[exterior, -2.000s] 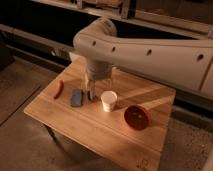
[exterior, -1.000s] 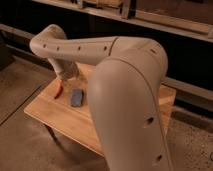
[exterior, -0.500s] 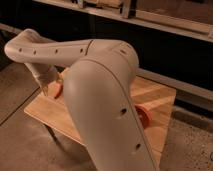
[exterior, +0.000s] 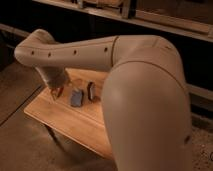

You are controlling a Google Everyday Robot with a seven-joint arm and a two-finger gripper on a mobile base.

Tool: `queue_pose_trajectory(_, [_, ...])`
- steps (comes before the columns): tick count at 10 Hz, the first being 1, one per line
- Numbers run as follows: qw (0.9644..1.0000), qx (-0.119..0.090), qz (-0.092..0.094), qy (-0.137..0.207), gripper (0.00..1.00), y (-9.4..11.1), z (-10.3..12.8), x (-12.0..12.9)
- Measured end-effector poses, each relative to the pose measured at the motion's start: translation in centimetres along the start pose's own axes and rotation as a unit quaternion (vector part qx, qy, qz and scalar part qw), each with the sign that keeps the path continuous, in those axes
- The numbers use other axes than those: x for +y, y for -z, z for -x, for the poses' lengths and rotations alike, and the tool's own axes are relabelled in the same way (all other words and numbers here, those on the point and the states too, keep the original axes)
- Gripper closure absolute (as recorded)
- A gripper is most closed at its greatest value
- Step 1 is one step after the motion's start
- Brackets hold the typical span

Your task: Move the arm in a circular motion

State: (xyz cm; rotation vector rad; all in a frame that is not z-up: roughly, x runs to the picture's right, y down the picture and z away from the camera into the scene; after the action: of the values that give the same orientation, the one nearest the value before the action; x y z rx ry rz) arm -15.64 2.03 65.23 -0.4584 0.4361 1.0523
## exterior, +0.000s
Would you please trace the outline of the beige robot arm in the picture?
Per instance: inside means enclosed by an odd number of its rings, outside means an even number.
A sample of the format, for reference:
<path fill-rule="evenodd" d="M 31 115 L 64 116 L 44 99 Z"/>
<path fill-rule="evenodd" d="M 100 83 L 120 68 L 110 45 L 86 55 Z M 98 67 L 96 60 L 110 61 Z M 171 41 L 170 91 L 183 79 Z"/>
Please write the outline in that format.
<path fill-rule="evenodd" d="M 193 171 L 190 99 L 180 54 L 156 35 L 117 35 L 58 43 L 37 29 L 15 58 L 47 86 L 68 81 L 67 68 L 105 71 L 101 103 L 118 171 Z"/>

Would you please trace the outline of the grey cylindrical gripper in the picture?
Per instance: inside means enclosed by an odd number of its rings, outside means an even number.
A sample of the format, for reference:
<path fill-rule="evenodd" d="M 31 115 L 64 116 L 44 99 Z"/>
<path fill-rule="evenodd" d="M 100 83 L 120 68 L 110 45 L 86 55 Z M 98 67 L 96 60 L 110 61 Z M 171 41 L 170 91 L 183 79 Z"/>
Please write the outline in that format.
<path fill-rule="evenodd" d="M 41 76 L 45 85 L 50 88 L 52 99 L 57 99 L 57 90 L 60 88 L 61 94 L 63 93 L 66 84 L 70 82 L 69 75 L 64 68 L 60 67 L 36 67 L 36 71 Z"/>

